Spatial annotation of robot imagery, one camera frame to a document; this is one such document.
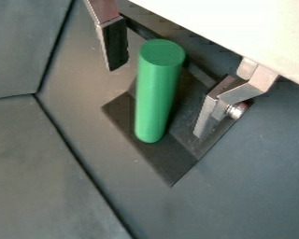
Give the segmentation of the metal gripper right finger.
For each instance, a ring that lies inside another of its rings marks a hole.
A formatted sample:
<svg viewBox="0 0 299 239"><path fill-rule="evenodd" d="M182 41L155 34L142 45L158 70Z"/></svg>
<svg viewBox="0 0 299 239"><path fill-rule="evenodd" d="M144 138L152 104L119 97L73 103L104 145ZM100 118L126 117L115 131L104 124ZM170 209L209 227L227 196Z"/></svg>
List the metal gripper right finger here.
<svg viewBox="0 0 299 239"><path fill-rule="evenodd" d="M269 91L278 74L249 58L241 61L237 77L226 76L205 98L194 135L203 138L230 116L238 120L247 110L246 100Z"/></svg>

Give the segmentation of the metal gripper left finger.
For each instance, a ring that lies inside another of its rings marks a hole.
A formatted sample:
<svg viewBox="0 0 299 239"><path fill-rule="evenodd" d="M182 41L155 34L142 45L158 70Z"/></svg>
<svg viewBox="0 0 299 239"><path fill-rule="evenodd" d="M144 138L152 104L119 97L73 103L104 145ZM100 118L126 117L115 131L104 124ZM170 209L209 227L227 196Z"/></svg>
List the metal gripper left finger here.
<svg viewBox="0 0 299 239"><path fill-rule="evenodd" d="M115 71L128 62L126 19L120 15L116 0L84 0L102 41L107 69Z"/></svg>

